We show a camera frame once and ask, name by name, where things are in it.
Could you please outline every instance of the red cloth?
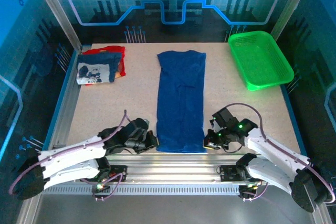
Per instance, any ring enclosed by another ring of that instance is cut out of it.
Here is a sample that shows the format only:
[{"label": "red cloth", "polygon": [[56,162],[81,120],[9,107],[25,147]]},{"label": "red cloth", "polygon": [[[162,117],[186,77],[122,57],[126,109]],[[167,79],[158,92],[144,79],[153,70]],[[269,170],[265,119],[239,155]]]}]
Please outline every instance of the red cloth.
[{"label": "red cloth", "polygon": [[124,64],[124,57],[125,57],[125,47],[120,47],[120,46],[107,46],[103,48],[97,48],[97,49],[90,49],[86,52],[83,53],[83,55],[94,55],[98,54],[100,52],[120,52],[121,53],[121,60],[118,65],[118,72],[120,76],[125,76],[125,64]]}]

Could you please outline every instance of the cartoon print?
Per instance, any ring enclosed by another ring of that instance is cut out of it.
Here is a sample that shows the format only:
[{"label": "cartoon print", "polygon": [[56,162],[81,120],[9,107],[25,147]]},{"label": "cartoon print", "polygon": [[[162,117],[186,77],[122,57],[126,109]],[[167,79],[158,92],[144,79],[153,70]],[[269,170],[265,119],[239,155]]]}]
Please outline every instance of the cartoon print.
[{"label": "cartoon print", "polygon": [[100,78],[100,68],[93,68],[91,72],[87,66],[82,66],[78,70],[79,78],[83,78],[87,83],[99,83],[101,82]]}]

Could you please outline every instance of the speckled tabletop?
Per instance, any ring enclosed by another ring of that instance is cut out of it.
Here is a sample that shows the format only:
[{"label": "speckled tabletop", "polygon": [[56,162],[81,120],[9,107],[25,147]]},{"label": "speckled tabletop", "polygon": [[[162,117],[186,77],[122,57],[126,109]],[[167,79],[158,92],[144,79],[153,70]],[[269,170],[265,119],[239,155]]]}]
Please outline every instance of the speckled tabletop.
[{"label": "speckled tabletop", "polygon": [[[101,48],[112,44],[93,44]],[[161,67],[157,54],[168,51],[196,50],[206,53],[204,84],[204,132],[212,114],[225,105],[243,102],[254,106],[263,116],[268,135],[293,151],[300,152],[280,87],[248,91],[230,54],[228,43],[113,44],[125,46],[126,76],[114,83],[82,86],[67,144],[75,144],[101,130],[117,126],[127,109],[131,119],[146,118],[156,134],[156,107]],[[259,124],[249,108],[233,106],[231,113],[239,120],[249,118]],[[229,151],[238,143],[231,143]],[[248,152],[242,148],[240,153]]]}]

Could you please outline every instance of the green plastic basket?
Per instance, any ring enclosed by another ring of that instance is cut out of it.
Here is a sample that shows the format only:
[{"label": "green plastic basket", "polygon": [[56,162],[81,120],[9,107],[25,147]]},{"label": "green plastic basket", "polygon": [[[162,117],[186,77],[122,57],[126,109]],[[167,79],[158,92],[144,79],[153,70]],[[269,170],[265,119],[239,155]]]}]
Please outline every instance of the green plastic basket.
[{"label": "green plastic basket", "polygon": [[291,66],[267,32],[234,34],[228,43],[248,90],[259,90],[293,80]]}]

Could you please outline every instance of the glass panel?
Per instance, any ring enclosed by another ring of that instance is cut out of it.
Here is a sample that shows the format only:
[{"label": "glass panel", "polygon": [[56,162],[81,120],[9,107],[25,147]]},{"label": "glass panel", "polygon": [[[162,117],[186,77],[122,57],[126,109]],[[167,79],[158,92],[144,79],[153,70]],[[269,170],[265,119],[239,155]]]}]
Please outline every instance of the glass panel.
[{"label": "glass panel", "polygon": [[248,30],[270,32],[286,1],[60,0],[83,44],[144,42],[143,32],[146,42],[223,42]]},{"label": "glass panel", "polygon": [[15,223],[22,202],[8,194],[12,170],[41,150],[73,48],[44,0],[0,3],[0,215]]},{"label": "glass panel", "polygon": [[[296,73],[293,82],[287,85],[287,91],[308,155],[326,161],[334,187],[335,42],[336,0],[301,0],[278,40]],[[335,217],[336,208],[333,208],[331,215]]]}]

